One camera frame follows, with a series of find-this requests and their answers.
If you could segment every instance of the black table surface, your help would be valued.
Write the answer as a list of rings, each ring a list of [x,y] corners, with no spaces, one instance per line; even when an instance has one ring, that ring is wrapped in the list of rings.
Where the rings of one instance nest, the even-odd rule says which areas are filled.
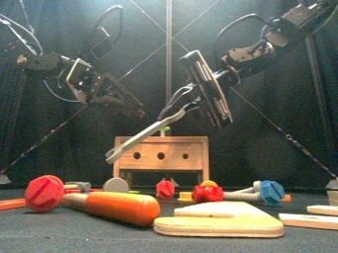
[[[0,200],[23,198],[25,190],[0,190]],[[161,216],[193,205],[160,200]],[[272,207],[254,204],[279,218],[280,213],[307,212],[329,205],[328,196],[292,194],[292,202]],[[210,238],[160,235],[152,227],[89,215],[61,205],[47,213],[29,208],[0,211],[0,252],[337,252],[338,231],[287,226],[280,238]]]

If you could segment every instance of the wooden block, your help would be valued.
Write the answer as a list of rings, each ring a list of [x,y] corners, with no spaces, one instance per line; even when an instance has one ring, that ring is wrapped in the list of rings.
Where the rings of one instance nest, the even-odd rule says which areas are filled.
[[[117,136],[116,146],[132,137]],[[209,180],[209,143],[206,136],[150,136],[114,162],[114,177],[133,186],[134,172],[197,173]]]
[[[319,214],[338,215],[338,207],[332,206],[309,206],[308,211]]]
[[[284,202],[291,202],[292,201],[292,196],[291,194],[285,194],[284,198],[283,198]]]
[[[338,230],[338,217],[281,213],[284,225]]]
[[[0,201],[0,211],[2,210],[11,210],[18,208],[25,208],[27,206],[26,199],[15,199],[15,200],[6,200]]]
[[[156,232],[173,236],[281,237],[283,222],[244,202],[214,202],[174,210],[156,219]]]
[[[193,192],[180,192],[178,200],[181,202],[194,202]]]

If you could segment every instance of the wooden box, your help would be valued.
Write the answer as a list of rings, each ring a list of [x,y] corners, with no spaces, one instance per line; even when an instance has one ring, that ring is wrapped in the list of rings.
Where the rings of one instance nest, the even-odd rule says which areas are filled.
[[[116,146],[130,136],[117,136]],[[209,180],[206,136],[152,136],[126,151],[114,163],[114,177],[133,185],[133,173],[197,173],[200,183]]]

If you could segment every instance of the toy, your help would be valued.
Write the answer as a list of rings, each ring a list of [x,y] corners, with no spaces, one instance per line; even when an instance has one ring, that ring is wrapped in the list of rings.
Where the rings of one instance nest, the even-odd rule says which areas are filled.
[[[63,182],[59,177],[47,175],[30,182],[26,191],[29,208],[37,212],[51,211],[59,204],[65,193]]]
[[[338,215],[338,207],[332,206],[309,206],[308,211],[317,214]]]
[[[284,187],[276,181],[264,181],[260,192],[224,192],[222,187],[214,186],[196,186],[193,192],[193,199],[197,203],[220,202],[224,200],[238,202],[265,202],[269,205],[279,204],[284,197]]]
[[[66,182],[65,183],[66,190],[79,190],[82,193],[89,193],[91,189],[91,183],[89,182]]]
[[[130,186],[122,178],[112,178],[102,187],[104,192],[130,193]]]
[[[114,218],[140,226],[150,226],[161,215],[161,205],[149,195],[96,192],[90,195],[67,194],[62,202],[90,214]]]
[[[244,202],[213,202],[174,210],[156,219],[154,230],[173,236],[281,237],[283,222]]]
[[[285,225],[338,230],[338,217],[281,213],[280,218]]]
[[[174,196],[174,183],[170,180],[162,180],[157,184],[157,196],[165,200],[170,200]]]

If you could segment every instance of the orange object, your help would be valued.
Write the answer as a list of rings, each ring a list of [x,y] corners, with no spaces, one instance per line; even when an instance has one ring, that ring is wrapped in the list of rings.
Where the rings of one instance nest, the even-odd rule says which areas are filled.
[[[141,226],[152,226],[161,215],[161,204],[149,195],[114,192],[67,194],[63,196],[63,203],[85,209],[90,214]]]
[[[285,197],[283,198],[284,202],[291,202],[292,201],[292,196],[291,194],[285,194]]]
[[[201,186],[218,187],[218,184],[217,184],[214,181],[212,181],[212,180],[206,180],[206,181],[201,184]]]
[[[193,192],[181,192],[178,200],[181,202],[193,202]]]
[[[0,211],[25,208],[26,206],[27,206],[26,199],[14,199],[14,200],[0,201]]]

